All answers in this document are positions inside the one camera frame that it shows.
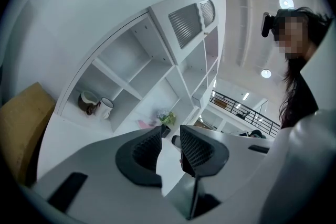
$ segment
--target ceiling light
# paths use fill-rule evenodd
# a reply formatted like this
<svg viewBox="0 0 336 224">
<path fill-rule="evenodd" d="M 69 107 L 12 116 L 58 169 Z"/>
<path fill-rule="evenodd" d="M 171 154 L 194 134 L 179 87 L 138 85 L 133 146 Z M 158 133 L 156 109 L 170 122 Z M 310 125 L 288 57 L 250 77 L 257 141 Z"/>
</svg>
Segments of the ceiling light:
<svg viewBox="0 0 336 224">
<path fill-rule="evenodd" d="M 245 101 L 245 100 L 246 100 L 246 98 L 247 98 L 249 95 L 250 95 L 250 93 L 249 93 L 249 92 L 247 92 L 247 93 L 245 94 L 245 96 L 244 96 L 243 100 Z"/>
<path fill-rule="evenodd" d="M 293 0 L 279 0 L 281 8 L 294 8 Z"/>
<path fill-rule="evenodd" d="M 268 79 L 268 78 L 270 78 L 270 76 L 272 76 L 272 72 L 269 71 L 268 69 L 264 69 L 264 70 L 261 72 L 261 75 L 262 75 L 264 78 Z"/>
</svg>

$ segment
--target mug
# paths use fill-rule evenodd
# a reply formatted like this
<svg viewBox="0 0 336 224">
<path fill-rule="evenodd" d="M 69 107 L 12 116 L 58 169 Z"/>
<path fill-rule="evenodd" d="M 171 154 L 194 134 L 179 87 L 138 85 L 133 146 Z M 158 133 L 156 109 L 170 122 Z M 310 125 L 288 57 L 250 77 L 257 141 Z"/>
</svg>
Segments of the mug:
<svg viewBox="0 0 336 224">
<path fill-rule="evenodd" d="M 107 119 L 110 111 L 114 108 L 114 104 L 110 99 L 103 97 L 95 110 L 95 115 L 101 119 Z"/>
<path fill-rule="evenodd" d="M 88 115 L 92 115 L 98 105 L 99 99 L 89 91 L 83 91 L 78 97 L 78 106 Z"/>
</svg>

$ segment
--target pink object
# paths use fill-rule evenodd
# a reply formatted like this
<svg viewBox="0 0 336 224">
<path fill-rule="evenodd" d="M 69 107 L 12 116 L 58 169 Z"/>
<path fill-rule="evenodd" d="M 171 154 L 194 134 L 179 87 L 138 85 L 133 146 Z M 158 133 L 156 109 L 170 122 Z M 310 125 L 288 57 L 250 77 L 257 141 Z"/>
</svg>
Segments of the pink object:
<svg viewBox="0 0 336 224">
<path fill-rule="evenodd" d="M 141 129 L 147 129 L 147 128 L 150 128 L 150 127 L 151 127 L 150 125 L 148 125 L 147 123 L 145 123 L 145 122 L 143 122 L 143 121 L 141 121 L 141 120 L 138 121 L 138 125 L 139 125 L 139 127 L 140 127 Z"/>
</svg>

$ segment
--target white mug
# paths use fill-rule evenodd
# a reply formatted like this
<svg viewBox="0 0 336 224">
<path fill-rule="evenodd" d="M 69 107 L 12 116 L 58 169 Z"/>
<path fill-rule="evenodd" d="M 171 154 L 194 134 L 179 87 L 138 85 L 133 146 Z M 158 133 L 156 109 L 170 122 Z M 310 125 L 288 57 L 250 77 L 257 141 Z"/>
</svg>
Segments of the white mug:
<svg viewBox="0 0 336 224">
<path fill-rule="evenodd" d="M 103 97 L 96 107 L 95 115 L 101 119 L 107 119 L 113 107 L 113 102 L 110 99 Z"/>
</svg>

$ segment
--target woman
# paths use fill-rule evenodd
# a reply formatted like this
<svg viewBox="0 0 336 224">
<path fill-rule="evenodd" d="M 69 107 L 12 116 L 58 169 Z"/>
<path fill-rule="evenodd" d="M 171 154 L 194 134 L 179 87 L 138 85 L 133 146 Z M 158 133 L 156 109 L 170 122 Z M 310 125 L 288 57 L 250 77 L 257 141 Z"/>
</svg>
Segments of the woman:
<svg viewBox="0 0 336 224">
<path fill-rule="evenodd" d="M 274 19 L 274 40 L 285 51 L 288 62 L 286 95 L 280 107 L 281 128 L 293 127 L 318 109 L 300 71 L 322 42 L 330 23 L 327 15 L 314 14 L 307 7 L 280 9 Z"/>
</svg>

